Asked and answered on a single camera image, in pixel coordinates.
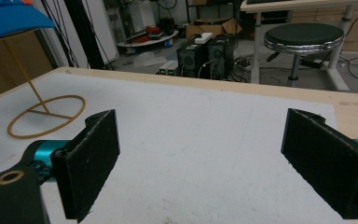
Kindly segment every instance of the wooden panel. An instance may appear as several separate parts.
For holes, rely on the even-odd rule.
[[[18,58],[31,78],[52,70],[45,52],[34,32],[6,38],[7,43],[18,54]],[[0,94],[26,82],[20,68],[0,40]]]

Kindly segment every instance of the round base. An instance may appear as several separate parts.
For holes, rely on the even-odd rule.
[[[83,112],[84,108],[86,107],[86,100],[81,97],[81,96],[77,96],[77,95],[64,95],[64,96],[58,96],[58,97],[54,97],[51,99],[48,99],[46,101],[43,101],[43,103],[48,103],[48,102],[52,102],[55,100],[60,100],[60,99],[64,99],[64,98],[74,98],[74,99],[78,99],[82,102],[82,106],[81,108],[73,115],[73,116],[65,116],[65,115],[60,115],[60,114],[53,114],[50,113],[49,111],[45,112],[45,111],[38,111],[38,110],[34,110],[35,108],[37,108],[38,106],[41,106],[42,103],[39,103],[37,105],[33,105],[31,107],[29,107],[28,109],[22,111],[16,118],[14,118],[7,126],[7,133],[14,137],[14,138],[20,138],[20,139],[26,139],[26,138],[34,138],[34,137],[39,137],[42,135],[45,135],[47,133],[52,133],[55,132],[57,130],[59,130],[60,128],[62,128],[63,126],[69,124],[70,122],[72,122],[73,120],[75,120],[80,114],[81,112]],[[41,133],[33,133],[33,134],[27,134],[27,135],[19,135],[19,134],[14,134],[12,131],[12,128],[14,126],[14,124],[25,114],[27,113],[37,113],[37,114],[43,114],[43,115],[47,115],[47,116],[52,116],[52,117],[57,117],[57,118],[61,118],[61,119],[66,119],[66,121],[54,128],[48,129],[44,132]]]

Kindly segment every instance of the metal stool leg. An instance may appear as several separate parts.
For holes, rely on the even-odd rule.
[[[292,66],[292,73],[290,74],[290,77],[287,80],[288,87],[297,87],[297,81],[298,81],[297,69],[299,64],[300,64],[300,56],[298,54],[295,54],[295,59],[293,61],[293,66]]]

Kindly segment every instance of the electronic equipment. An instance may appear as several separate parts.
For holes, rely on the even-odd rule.
[[[181,69],[181,77],[209,78],[208,45],[195,44],[194,40],[185,42],[176,51]]]
[[[163,64],[160,68],[159,68],[159,74],[160,75],[167,75],[168,74],[168,68],[176,61],[174,60],[169,60],[167,61],[165,64]]]
[[[180,69],[178,61],[173,61],[173,64],[171,64],[171,66],[167,68],[167,71],[168,76],[179,77]]]
[[[208,44],[210,79],[226,79],[233,67],[235,36],[225,34],[215,37]]]

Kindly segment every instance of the red object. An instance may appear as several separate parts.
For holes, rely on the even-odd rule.
[[[131,40],[131,43],[144,43],[149,40],[148,35],[140,35]]]
[[[149,35],[158,34],[161,32],[161,30],[158,28],[158,26],[146,26],[145,30]]]

